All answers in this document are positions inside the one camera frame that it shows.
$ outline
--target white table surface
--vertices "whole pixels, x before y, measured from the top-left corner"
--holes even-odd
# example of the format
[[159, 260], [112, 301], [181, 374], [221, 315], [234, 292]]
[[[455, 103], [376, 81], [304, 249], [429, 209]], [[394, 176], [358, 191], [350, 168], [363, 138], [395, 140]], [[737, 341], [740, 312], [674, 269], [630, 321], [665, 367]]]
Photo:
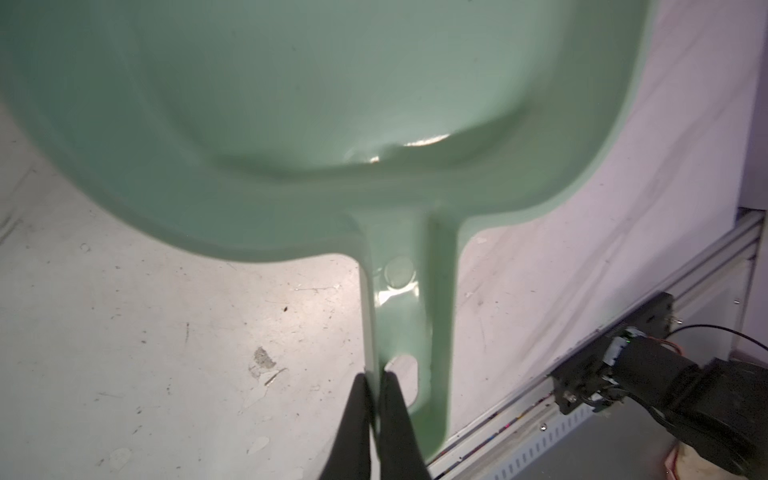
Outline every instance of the white table surface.
[[[452, 431], [732, 227], [766, 13], [662, 1], [601, 168], [552, 213], [472, 239]], [[0, 478], [316, 477], [363, 367], [351, 259], [159, 243], [58, 176], [5, 110], [0, 225]]]

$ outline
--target hole in handle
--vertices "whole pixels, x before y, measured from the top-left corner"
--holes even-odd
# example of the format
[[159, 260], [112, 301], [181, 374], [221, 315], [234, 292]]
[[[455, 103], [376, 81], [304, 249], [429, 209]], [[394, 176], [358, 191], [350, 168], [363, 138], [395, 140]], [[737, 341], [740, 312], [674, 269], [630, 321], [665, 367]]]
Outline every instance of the hole in handle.
[[403, 354], [389, 360], [384, 366], [387, 372], [397, 375], [402, 398], [410, 407], [419, 396], [419, 362], [412, 355]]

